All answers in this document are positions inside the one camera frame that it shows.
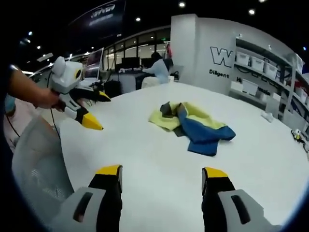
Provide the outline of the person's left hand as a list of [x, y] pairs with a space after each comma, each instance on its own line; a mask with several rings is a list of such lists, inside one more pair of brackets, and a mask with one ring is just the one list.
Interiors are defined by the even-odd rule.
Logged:
[[59, 96], [49, 88], [39, 89], [33, 105], [43, 109], [56, 109], [62, 112], [59, 105]]

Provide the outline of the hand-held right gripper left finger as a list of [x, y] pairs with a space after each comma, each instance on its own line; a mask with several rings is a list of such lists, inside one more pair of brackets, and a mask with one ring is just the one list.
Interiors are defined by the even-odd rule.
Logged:
[[122, 165], [99, 169], [88, 187], [79, 188], [61, 205], [53, 232], [118, 232], [122, 202]]

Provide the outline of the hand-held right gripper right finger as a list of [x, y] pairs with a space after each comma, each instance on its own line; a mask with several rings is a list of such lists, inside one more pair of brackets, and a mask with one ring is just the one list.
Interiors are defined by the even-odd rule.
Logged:
[[242, 189], [235, 189], [228, 175], [202, 169], [202, 204], [206, 232], [279, 232], [264, 216], [263, 207]]

